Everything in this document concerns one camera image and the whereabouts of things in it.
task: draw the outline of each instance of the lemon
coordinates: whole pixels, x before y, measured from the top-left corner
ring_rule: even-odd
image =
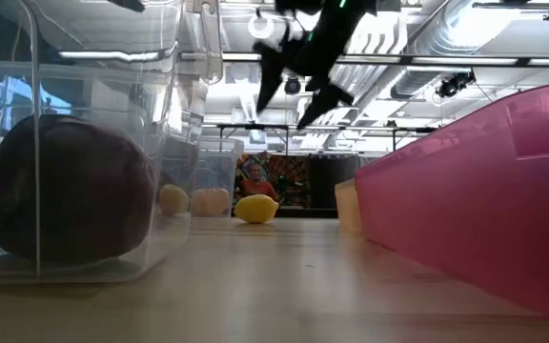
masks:
[[[174,215],[185,212],[188,209],[190,197],[179,187],[165,185],[160,190],[160,211],[165,215]]]
[[[236,216],[251,224],[262,224],[275,217],[278,203],[268,195],[251,195],[238,201],[234,208]]]

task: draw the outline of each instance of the small clear container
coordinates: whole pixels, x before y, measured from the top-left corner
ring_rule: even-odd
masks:
[[[243,153],[243,142],[203,137],[199,147],[192,195],[192,217],[230,219],[236,161]]]
[[[184,242],[160,193],[196,167],[218,23],[214,0],[0,2],[0,283],[131,280]]]

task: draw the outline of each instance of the pink plastic bin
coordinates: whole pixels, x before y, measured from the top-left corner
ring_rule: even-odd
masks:
[[[549,86],[356,172],[365,236],[549,315]]]

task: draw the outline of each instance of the man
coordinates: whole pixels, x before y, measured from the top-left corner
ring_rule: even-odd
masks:
[[[276,195],[273,186],[269,182],[262,181],[262,169],[259,165],[252,165],[250,177],[251,179],[243,180],[240,184],[243,196],[264,194],[270,196],[274,201],[278,201],[278,195]]]

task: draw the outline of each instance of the table surface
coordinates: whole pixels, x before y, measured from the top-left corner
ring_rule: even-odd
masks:
[[[201,220],[136,281],[0,287],[0,343],[549,343],[549,319],[337,224]]]

